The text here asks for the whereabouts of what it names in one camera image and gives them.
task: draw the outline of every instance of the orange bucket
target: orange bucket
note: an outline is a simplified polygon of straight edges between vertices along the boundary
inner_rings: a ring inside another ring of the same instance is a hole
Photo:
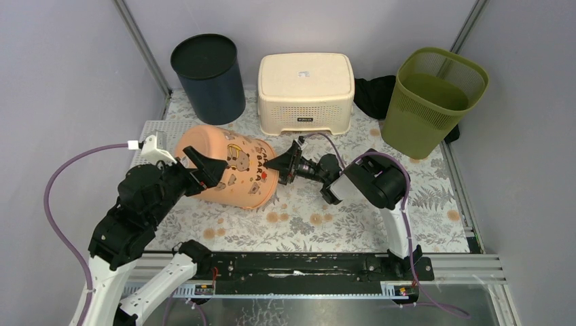
[[[228,162],[218,186],[194,198],[255,209],[276,191],[278,171],[264,167],[264,162],[276,157],[267,142],[214,126],[195,126],[184,133],[176,146],[176,156],[186,167],[193,168],[192,162],[184,160],[183,149],[187,146],[206,157]]]

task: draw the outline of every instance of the mesh basket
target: mesh basket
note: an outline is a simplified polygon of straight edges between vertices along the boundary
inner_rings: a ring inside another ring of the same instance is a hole
[[[488,74],[439,48],[413,53],[398,70],[382,138],[415,159],[426,158],[484,94]]]

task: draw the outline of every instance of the leaf pattern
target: leaf pattern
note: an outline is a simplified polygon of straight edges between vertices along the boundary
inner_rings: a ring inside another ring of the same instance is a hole
[[[255,92],[247,90],[245,96],[245,112],[223,128],[263,139],[277,153],[288,149],[292,140],[302,134],[286,132],[279,137],[262,134]],[[182,90],[173,92],[166,119],[189,120],[191,126],[202,123]],[[351,121],[349,132],[331,136],[346,162],[374,148],[397,158],[410,173],[409,212],[414,236],[423,251],[469,252],[463,225],[454,221],[458,208],[439,148],[425,160],[411,160],[387,145],[380,137],[378,122],[358,108],[353,110]],[[311,137],[306,142],[307,158],[318,160],[324,153],[334,152],[324,138]],[[201,200],[188,200],[186,205],[179,202],[159,225],[156,238],[147,249],[170,250],[178,242],[194,239],[214,251],[387,250],[387,232],[376,207],[362,195],[347,198],[336,206],[328,205],[319,193],[320,188],[319,183],[297,178],[291,185],[278,185],[265,205],[251,211]]]

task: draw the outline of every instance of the black cloth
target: black cloth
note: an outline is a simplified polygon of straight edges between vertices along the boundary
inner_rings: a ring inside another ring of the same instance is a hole
[[[384,76],[367,81],[354,79],[354,103],[369,117],[383,120],[388,113],[388,105],[396,84],[396,76]]]

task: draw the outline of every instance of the gray wall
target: gray wall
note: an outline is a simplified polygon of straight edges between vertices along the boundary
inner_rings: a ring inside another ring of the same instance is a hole
[[[576,3],[491,1],[463,55],[490,74],[454,151],[524,326],[574,325]]]
[[[355,77],[395,74],[425,46],[449,49],[474,0],[127,0],[172,88],[172,50],[201,33],[238,46],[244,85],[255,88],[260,60],[285,52],[340,52]]]
[[[0,44],[0,324],[67,325],[84,275],[46,221],[46,181],[85,149],[137,138],[163,96],[112,1],[2,1]],[[54,216],[81,252],[130,157],[99,153],[56,181]]]

